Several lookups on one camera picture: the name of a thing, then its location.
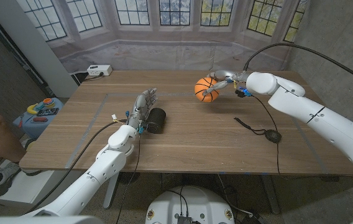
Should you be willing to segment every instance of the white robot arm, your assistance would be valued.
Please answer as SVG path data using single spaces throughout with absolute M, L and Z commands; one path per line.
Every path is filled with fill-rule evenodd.
M 132 141 L 142 131 L 140 124 L 146 120 L 156 102 L 156 88 L 145 90 L 137 97 L 132 113 L 96 156 L 94 164 L 52 203 L 23 217 L 62 216 L 79 214 L 99 187 L 117 174 L 126 164 L 127 156 L 134 150 Z
M 352 121 L 304 97 L 305 90 L 299 84 L 271 73 L 251 73 L 246 87 L 250 93 L 271 96 L 270 106 L 306 123 L 353 163 Z

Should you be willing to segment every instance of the electrical outlet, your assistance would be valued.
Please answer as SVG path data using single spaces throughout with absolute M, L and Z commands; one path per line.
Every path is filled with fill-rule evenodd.
M 113 69 L 110 65 L 90 65 L 87 68 L 88 75 L 90 76 L 98 76 L 103 72 L 103 75 L 110 75 Z

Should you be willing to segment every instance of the wall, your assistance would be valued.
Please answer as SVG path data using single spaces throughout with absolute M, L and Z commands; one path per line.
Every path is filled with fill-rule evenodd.
M 311 0 L 295 43 L 353 70 L 353 1 Z M 286 70 L 299 72 L 327 107 L 353 121 L 353 75 L 300 49 L 291 51 Z

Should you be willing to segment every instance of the orange basketball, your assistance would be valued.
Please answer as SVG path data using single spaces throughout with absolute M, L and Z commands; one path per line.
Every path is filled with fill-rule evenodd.
M 214 101 L 219 94 L 217 90 L 214 90 L 205 96 L 203 96 L 203 92 L 207 90 L 209 87 L 213 86 L 215 83 L 216 81 L 209 77 L 200 79 L 195 85 L 195 94 L 197 99 L 199 99 L 202 102 Z

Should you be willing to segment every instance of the window pane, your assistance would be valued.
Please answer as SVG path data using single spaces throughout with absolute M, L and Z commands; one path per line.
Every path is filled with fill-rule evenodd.
M 94 28 L 94 24 L 92 23 L 90 16 L 83 16 L 82 18 L 86 29 Z
M 42 7 L 52 6 L 51 0 L 40 0 L 40 4 L 41 4 Z
M 233 0 L 202 0 L 202 26 L 228 26 L 231 18 Z
M 203 0 L 201 5 L 201 12 L 211 12 L 212 4 L 213 0 Z
M 181 11 L 190 12 L 190 0 L 181 0 Z
M 287 35 L 284 38 L 284 40 L 289 41 L 289 42 L 294 42 L 295 34 L 297 31 L 298 31 L 298 29 L 296 29 L 296 28 L 292 28 L 292 27 L 288 28 L 288 32 L 287 32 Z
M 170 0 L 171 3 L 171 11 L 178 12 L 179 11 L 179 0 Z
M 291 21 L 291 25 L 290 25 L 290 26 L 292 26 L 292 27 L 294 27 L 294 28 L 298 28 L 298 26 L 300 25 L 302 16 L 303 16 L 302 13 L 296 12 L 296 13 L 294 14 L 293 20 Z
M 53 40 L 53 39 L 58 38 L 51 25 L 43 26 L 42 29 L 46 33 L 49 40 Z
M 219 26 L 219 19 L 221 17 L 221 13 L 212 13 L 211 14 L 211 26 Z
M 222 13 L 221 14 L 221 21 L 219 22 L 220 26 L 227 26 L 229 24 L 229 20 L 231 18 L 230 13 Z
M 160 22 L 161 25 L 170 25 L 170 13 L 169 12 L 160 12 Z
M 269 20 L 277 22 L 281 12 L 282 12 L 282 9 L 280 7 L 277 7 L 277 6 L 272 7 L 272 13 L 270 13 Z
M 88 13 L 96 13 L 96 8 L 93 0 L 84 0 Z
M 295 35 L 298 32 L 298 28 L 305 12 L 306 3 L 308 3 L 308 0 L 300 0 L 300 2 L 298 3 L 293 19 L 291 20 L 290 27 L 288 28 L 286 36 L 284 37 L 285 41 L 295 41 Z
M 76 6 L 76 4 L 74 2 L 69 2 L 68 5 L 69 5 L 69 9 L 70 9 L 71 14 L 73 15 L 73 17 L 80 16 L 80 13 L 78 13 L 77 6 Z
M 147 12 L 138 12 L 139 14 L 139 21 L 143 25 L 149 25 L 149 15 Z
M 80 13 L 81 16 L 88 14 L 88 10 L 85 7 L 84 1 L 75 1 L 75 3 L 77 5 L 78 12 Z
M 222 11 L 222 0 L 213 0 L 213 9 L 211 12 L 221 12 Z
M 305 12 L 306 3 L 308 3 L 308 0 L 300 0 L 300 3 L 298 3 L 298 8 L 296 10 L 298 12 Z
M 78 32 L 83 32 L 94 27 L 101 27 L 102 23 L 95 8 L 93 0 L 68 0 Z
M 149 25 L 147 0 L 115 0 L 122 25 Z M 160 7 L 166 7 L 165 1 L 159 1 Z
M 58 37 L 66 36 L 65 31 L 63 30 L 63 27 L 60 24 L 60 22 L 56 24 L 52 24 L 52 28 L 55 30 L 55 33 L 57 34 Z
M 181 12 L 181 25 L 190 24 L 190 12 Z
M 34 14 L 37 17 L 37 19 L 39 20 L 41 26 L 48 25 L 50 23 L 50 21 L 48 20 L 47 16 L 44 13 L 44 10 L 41 9 L 38 11 L 34 11 Z
M 128 16 L 131 24 L 139 24 L 138 12 L 128 12 Z
M 169 11 L 169 10 L 170 10 L 170 1 L 160 0 L 160 11 Z
M 97 13 L 92 14 L 92 15 L 91 15 L 91 19 L 92 19 L 92 23 L 94 24 L 94 27 L 100 27 L 100 26 L 102 26 L 101 20 L 99 19 Z
M 76 22 L 76 25 L 77 25 L 78 32 L 86 30 L 85 26 L 84 26 L 83 19 L 81 17 L 75 18 L 75 22 Z
M 39 8 L 38 5 L 35 3 L 34 0 L 27 0 L 27 3 L 29 3 L 29 6 L 30 6 L 30 8 L 31 8 L 32 10 L 36 10 L 36 9 Z
M 284 0 L 255 0 L 252 6 L 248 29 L 272 36 L 282 11 L 282 8 L 278 5 L 282 5 L 283 1 Z
M 147 11 L 146 0 L 137 0 L 138 11 Z
M 210 18 L 211 18 L 211 13 L 202 12 L 201 13 L 201 25 L 209 26 Z
M 266 27 L 265 34 L 272 36 L 275 29 L 276 29 L 276 22 L 269 21 L 268 26 Z
M 249 22 L 249 29 L 256 30 L 258 24 L 258 17 L 251 16 Z
M 269 4 L 264 4 L 264 6 L 262 6 L 262 11 L 261 11 L 261 18 L 264 19 L 269 19 L 269 15 L 270 15 L 270 11 L 272 10 L 272 6 Z
M 47 17 L 50 19 L 50 22 L 52 24 L 59 22 L 57 12 L 55 12 L 55 9 L 53 7 L 45 8 L 44 12 L 46 13 Z
M 275 6 L 283 6 L 284 0 L 275 0 Z
M 171 12 L 171 25 L 179 25 L 179 12 Z
M 233 0 L 224 0 L 222 12 L 232 12 Z
M 27 17 L 30 19 L 30 21 L 32 21 L 33 25 L 35 27 L 39 27 L 40 26 L 40 23 L 39 21 L 37 20 L 37 18 L 35 17 L 34 13 L 33 12 L 27 12 L 26 13 Z
M 127 10 L 126 0 L 116 0 L 117 10 Z
M 261 13 L 262 6 L 263 6 L 263 4 L 261 2 L 256 1 L 254 3 L 254 7 L 252 8 L 251 15 L 259 17 L 259 14 Z
M 119 18 L 120 18 L 120 24 L 130 24 L 129 23 L 128 12 L 119 11 Z
M 130 11 L 137 11 L 137 3 L 135 2 L 135 0 L 126 0 L 127 3 L 127 9 Z
M 268 23 L 268 21 L 266 19 L 259 19 L 257 31 L 261 32 L 261 33 L 265 33 L 265 28 L 266 28 L 267 23 Z

